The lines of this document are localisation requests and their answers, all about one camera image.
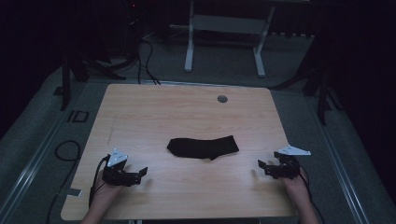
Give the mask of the white metal desk frame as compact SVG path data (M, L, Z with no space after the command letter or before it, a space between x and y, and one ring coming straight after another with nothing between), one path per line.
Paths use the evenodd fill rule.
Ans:
M275 11L275 7L270 7L265 20L203 15L194 12L194 0L190 0L189 38L184 70L186 72L192 70L194 54L193 36L195 31L249 34L258 35L260 37L260 42L252 51L257 75L258 77L265 77L266 73L262 62L262 49Z

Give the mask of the black metal stand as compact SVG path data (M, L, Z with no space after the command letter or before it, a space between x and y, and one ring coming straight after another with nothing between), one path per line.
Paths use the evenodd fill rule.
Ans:
M65 111L71 101L71 73L75 75L76 80L87 81L89 75L85 67L89 66L104 74L106 77L110 77L111 79L124 80L124 77L115 74L115 71L126 67L133 61L134 60L127 59L125 62L122 63L104 66L96 60L91 59L88 55L81 52L70 51L64 53L62 57L62 86L57 88L55 91L56 95L62 96L61 110Z
M334 100L329 92L331 73L332 67L328 63L315 63L314 65L301 63L294 77L269 87L269 90L280 91L305 79L303 95L311 97L318 93L317 116L320 123L325 125L325 111L328 108L327 98L330 97Z

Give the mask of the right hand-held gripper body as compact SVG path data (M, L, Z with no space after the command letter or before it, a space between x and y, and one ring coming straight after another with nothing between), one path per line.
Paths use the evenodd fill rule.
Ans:
M266 175L272 178L290 178L293 179L300 173L300 163L296 159L297 156L310 156L309 150L304 150L294 146L286 146L278 149L276 152L282 154L278 160L279 165L267 164L268 169L264 171Z

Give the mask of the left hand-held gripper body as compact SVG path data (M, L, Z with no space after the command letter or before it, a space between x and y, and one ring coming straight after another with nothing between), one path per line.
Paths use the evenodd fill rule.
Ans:
M128 156L125 153L114 148L106 157L103 180L109 185L131 187L134 179L141 178L141 176L124 170L127 160Z

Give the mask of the person's left hand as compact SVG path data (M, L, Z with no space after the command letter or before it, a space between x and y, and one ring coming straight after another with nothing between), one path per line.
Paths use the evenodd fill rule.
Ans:
M107 184L103 180L103 172L100 171L94 184L92 205L111 205L123 189L124 186Z

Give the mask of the grey metal floor rail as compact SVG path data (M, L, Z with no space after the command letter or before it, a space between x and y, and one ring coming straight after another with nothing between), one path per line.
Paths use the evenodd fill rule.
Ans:
M340 188L346 198L347 205L350 212L355 220L356 224L371 224L365 210L361 205L360 197L351 182L349 175L341 158L337 152L335 144L330 136L328 128L323 125L317 116L317 110L315 108L315 102L310 97L304 99L307 107L309 108L310 114L314 117L316 124L318 125L319 132L324 139L326 153L328 154L330 163L335 172L337 180L340 184Z
M44 86L0 140L0 224L60 224L65 181L73 163L54 152L74 158L85 136L71 133L67 118L81 110L87 85L72 88L65 111L55 86Z

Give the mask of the person's right hand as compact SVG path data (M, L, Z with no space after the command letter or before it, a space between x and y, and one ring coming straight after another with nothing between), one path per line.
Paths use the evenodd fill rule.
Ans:
M298 174L293 179L281 178L281 182L293 202L300 203L309 200L309 193L302 174Z

